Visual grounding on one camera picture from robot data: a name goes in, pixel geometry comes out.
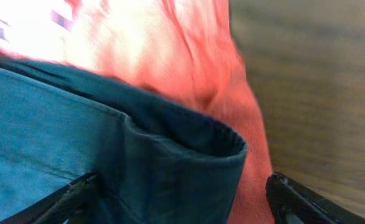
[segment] teal fabric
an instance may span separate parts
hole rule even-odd
[[[93,171],[92,223],[226,223],[246,153],[231,128],[137,88],[0,58],[0,221]]]

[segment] brown wood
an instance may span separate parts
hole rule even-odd
[[[232,0],[272,165],[365,218],[365,0]]]

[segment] wooden table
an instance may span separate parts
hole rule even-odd
[[[272,164],[365,218],[365,0],[232,0]]]

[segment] coral fabric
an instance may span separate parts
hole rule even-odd
[[[35,36],[47,43],[37,54],[0,52],[123,80],[228,124],[249,144],[229,223],[272,223],[264,125],[230,36],[228,0],[65,1],[73,26],[64,42]]]

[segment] wooden surface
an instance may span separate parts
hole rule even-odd
[[[365,0],[231,0],[272,165],[365,218]]]

